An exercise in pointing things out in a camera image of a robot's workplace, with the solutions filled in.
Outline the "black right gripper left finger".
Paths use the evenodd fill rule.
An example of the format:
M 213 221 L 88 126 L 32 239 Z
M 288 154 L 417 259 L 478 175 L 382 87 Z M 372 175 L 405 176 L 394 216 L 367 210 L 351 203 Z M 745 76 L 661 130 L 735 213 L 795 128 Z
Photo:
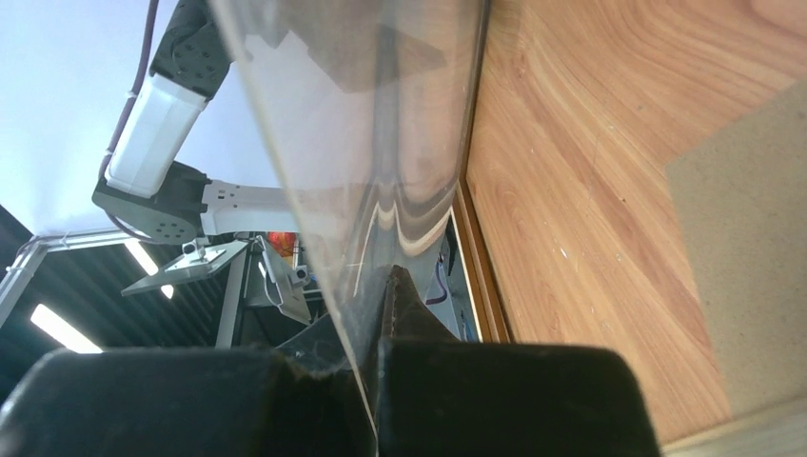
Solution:
M 275 347 L 55 350 L 1 408 L 5 456 L 372 456 L 332 322 Z

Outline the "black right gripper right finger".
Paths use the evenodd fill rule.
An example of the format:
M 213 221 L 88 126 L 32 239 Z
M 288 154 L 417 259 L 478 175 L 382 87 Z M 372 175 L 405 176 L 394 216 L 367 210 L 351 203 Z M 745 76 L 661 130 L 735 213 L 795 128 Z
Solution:
M 470 343 L 388 276 L 378 342 L 383 456 L 657 456 L 636 376 L 607 348 Z

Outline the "clear acrylic sheet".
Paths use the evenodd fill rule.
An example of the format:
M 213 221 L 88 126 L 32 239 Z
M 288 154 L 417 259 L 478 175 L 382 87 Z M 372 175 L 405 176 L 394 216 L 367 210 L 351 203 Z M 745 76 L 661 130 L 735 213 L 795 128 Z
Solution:
M 387 282 L 431 286 L 476 96 L 485 1 L 216 1 L 370 421 Z

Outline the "brown cardboard backing board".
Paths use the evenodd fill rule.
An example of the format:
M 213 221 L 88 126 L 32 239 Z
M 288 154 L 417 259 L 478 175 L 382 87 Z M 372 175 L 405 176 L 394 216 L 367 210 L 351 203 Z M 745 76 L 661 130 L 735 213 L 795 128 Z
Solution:
M 732 412 L 806 392 L 806 85 L 668 165 Z

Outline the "light wooden picture frame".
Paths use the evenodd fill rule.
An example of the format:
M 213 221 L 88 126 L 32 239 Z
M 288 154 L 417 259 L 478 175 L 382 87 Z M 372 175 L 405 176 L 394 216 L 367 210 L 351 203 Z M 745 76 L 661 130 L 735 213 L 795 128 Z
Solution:
M 467 182 L 490 11 L 491 3 L 482 1 L 480 12 L 477 14 L 477 29 L 474 32 L 468 100 L 463 118 L 460 167 L 452 204 L 452 218 L 479 338 L 485 343 L 511 343 L 513 339 L 502 306 L 499 284 Z

